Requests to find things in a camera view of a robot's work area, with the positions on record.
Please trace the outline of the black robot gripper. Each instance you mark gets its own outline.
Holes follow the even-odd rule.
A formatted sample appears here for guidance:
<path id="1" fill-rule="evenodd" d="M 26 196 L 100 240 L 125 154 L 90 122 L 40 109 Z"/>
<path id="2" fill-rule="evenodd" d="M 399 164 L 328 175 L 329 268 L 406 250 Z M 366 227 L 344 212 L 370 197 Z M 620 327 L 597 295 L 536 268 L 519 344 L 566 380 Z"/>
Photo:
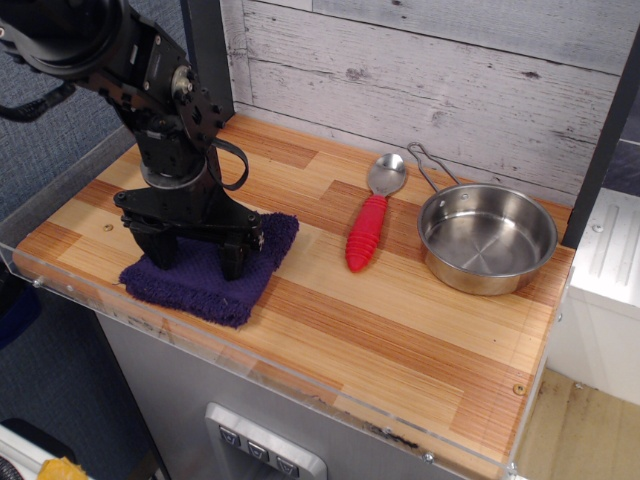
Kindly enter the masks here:
<path id="1" fill-rule="evenodd" d="M 223 277 L 238 280 L 247 248 L 263 244 L 260 215 L 232 199 L 208 168 L 181 185 L 121 191 L 114 203 L 137 245 L 163 270 L 173 265 L 179 238 L 196 239 L 219 244 Z"/>

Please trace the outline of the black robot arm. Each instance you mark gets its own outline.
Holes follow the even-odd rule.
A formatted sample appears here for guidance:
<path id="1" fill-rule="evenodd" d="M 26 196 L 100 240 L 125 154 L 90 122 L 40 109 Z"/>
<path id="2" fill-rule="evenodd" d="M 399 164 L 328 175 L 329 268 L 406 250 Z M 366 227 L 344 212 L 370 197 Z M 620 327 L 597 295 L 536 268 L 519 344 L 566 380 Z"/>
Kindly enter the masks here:
<path id="1" fill-rule="evenodd" d="M 223 180 L 219 107 L 185 51 L 125 1 L 5 1 L 1 44 L 31 69 L 60 80 L 39 99 L 5 107 L 32 122 L 77 89 L 96 92 L 134 135 L 145 187 L 116 194 L 138 246 L 159 268 L 172 266 L 182 238 L 216 244 L 222 274 L 235 280 L 263 244 L 260 215 L 236 202 Z"/>

